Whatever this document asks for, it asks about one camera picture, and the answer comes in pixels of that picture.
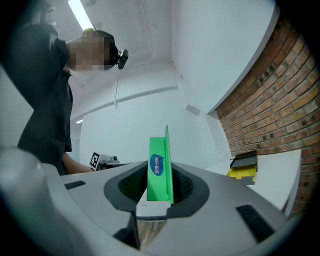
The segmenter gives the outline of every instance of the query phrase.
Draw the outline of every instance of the headphones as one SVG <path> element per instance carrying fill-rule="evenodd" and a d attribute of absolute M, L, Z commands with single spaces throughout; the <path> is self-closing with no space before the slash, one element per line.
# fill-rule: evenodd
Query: headphones
<path fill-rule="evenodd" d="M 122 52 L 118 52 L 120 53 L 120 55 L 118 56 L 118 61 L 116 64 L 118 65 L 118 69 L 122 70 L 129 58 L 129 52 L 126 49 L 124 49 Z"/>

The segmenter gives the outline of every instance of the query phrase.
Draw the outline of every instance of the ceiling light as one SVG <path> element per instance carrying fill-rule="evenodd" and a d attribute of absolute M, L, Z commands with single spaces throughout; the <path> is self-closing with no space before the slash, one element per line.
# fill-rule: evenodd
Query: ceiling light
<path fill-rule="evenodd" d="M 94 28 L 80 0 L 69 0 L 68 4 L 82 30 Z"/>

